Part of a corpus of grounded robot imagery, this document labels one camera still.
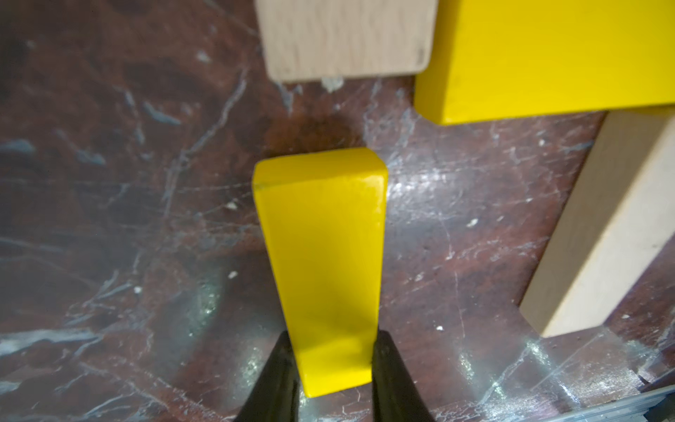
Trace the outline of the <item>natural wooden block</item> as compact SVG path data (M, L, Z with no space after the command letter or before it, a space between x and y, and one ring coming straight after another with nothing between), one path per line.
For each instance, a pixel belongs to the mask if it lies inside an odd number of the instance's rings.
M432 52L438 4L420 0L255 3L267 75L276 82L413 75Z
M520 312L543 338L603 325L674 234L674 109L606 116Z

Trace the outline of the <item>yellow block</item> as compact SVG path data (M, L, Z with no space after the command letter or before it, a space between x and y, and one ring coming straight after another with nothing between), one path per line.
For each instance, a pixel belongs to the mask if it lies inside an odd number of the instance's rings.
M442 1L414 92L439 125L673 100L671 1Z
M371 382L388 169L367 148L259 162L258 218L304 393Z

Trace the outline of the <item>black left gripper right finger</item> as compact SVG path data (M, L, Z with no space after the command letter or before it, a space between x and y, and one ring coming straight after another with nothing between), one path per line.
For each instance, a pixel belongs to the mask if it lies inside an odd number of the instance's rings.
M374 343L372 378L374 421L434 422L395 342L383 330Z

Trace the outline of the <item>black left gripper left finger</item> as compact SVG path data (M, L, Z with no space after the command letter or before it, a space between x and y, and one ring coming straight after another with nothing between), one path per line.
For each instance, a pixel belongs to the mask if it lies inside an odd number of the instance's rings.
M301 380L288 332L283 332L236 422L285 421L299 418Z

